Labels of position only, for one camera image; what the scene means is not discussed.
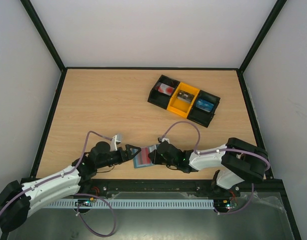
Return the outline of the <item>teal leather card holder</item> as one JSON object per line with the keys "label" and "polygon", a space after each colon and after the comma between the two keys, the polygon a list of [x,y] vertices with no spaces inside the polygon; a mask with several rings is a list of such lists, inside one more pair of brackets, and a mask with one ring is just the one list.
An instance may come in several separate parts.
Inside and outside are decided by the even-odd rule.
{"label": "teal leather card holder", "polygon": [[133,167],[135,169],[139,168],[146,168],[146,167],[151,167],[154,164],[149,158],[149,154],[152,153],[154,150],[156,150],[158,147],[158,144],[154,144],[151,146],[145,146],[141,147],[140,153],[138,153],[134,158],[133,158]]}

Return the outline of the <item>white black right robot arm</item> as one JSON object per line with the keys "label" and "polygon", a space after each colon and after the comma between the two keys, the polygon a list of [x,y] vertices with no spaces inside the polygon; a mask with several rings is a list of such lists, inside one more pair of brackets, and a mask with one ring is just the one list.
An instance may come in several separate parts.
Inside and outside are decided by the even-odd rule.
{"label": "white black right robot arm", "polygon": [[270,168],[265,150],[235,137],[215,148],[184,151],[165,140],[148,157],[154,165],[164,165],[186,174],[218,168],[211,184],[212,192],[217,196],[242,182],[262,183]]}

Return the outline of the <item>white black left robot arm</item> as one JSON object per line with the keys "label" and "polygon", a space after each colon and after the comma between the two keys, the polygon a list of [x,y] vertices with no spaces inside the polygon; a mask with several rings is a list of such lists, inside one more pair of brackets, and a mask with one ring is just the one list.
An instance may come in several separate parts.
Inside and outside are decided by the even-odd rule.
{"label": "white black left robot arm", "polygon": [[0,193],[1,231],[12,232],[47,205],[88,191],[98,169],[125,163],[140,152],[140,147],[130,144],[125,148],[112,148],[109,143],[100,141],[57,173],[31,182],[10,182]]}

